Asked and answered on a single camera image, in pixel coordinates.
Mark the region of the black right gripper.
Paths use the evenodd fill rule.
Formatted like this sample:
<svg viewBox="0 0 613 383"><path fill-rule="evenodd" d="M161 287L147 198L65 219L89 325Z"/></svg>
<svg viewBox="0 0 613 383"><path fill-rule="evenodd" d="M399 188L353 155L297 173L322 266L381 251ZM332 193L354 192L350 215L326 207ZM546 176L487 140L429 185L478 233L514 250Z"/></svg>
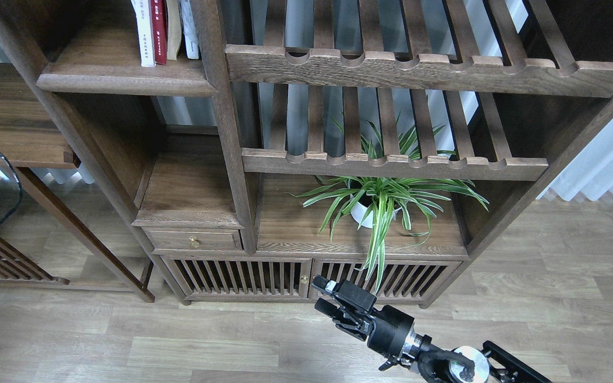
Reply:
<svg viewBox="0 0 613 383"><path fill-rule="evenodd" d="M414 317L392 306L385 306L382 310L373 309L377 297L348 280L336 282L315 276L313 287L339 304L364 313L350 315L346 307L336 307L319 298L314 308L330 317L336 328L367 342L372 351L395 363L401 360L412 361L418 357L421 337L413 329Z"/></svg>

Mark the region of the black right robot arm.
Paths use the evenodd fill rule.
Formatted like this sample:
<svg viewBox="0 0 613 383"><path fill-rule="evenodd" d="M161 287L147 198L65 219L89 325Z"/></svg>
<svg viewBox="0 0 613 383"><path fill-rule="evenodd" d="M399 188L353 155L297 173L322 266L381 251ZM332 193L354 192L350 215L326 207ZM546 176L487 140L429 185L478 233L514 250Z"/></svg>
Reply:
<svg viewBox="0 0 613 383"><path fill-rule="evenodd" d="M470 346L452 351L434 346L431 337L415 333L410 315L390 305L377 310L373 306L375 295L350 281L316 276L312 286L334 299L334 303L319 299L316 310L331 317L338 329L365 341L372 351L384 356L387 361L380 367L382 371L399 364L428 382L486 382L489 377L501 382L548 381L490 341L484 342L481 351Z"/></svg>

